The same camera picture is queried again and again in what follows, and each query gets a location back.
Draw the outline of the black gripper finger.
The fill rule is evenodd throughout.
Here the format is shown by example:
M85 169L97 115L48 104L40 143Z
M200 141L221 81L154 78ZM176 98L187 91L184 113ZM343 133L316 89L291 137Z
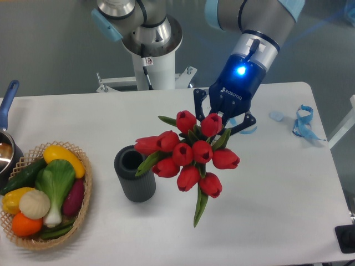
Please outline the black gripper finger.
M229 133L229 135L232 136L234 134L241 133L242 131L256 124L256 118L252 115L251 111L244 113L244 118L241 123L227 127L227 124L233 119L234 117L229 117L229 113L223 113L223 134Z
M196 119L199 121L203 121L203 119L205 118L203 108L202 108L202 103L207 98L208 94L209 93L207 89L196 88L193 91L195 116Z

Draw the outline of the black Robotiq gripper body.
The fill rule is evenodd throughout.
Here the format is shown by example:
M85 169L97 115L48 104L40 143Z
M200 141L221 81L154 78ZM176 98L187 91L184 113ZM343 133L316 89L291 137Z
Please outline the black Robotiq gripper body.
M211 113L222 123L250 111L251 101L280 46L262 33L242 33L221 74L209 87Z

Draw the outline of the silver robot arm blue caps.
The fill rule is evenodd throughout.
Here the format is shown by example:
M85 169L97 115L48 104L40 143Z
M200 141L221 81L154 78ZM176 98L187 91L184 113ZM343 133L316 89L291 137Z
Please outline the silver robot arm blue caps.
M112 42L122 42L131 54L138 90L174 89L175 53L183 30L196 32L203 25L240 32L237 43L216 81L206 90L194 90L195 113L204 119L202 103L223 125L244 116L231 128L238 133L256 122L251 101L293 26L304 1L206 1L203 11L181 17L165 1L97 1L91 17Z

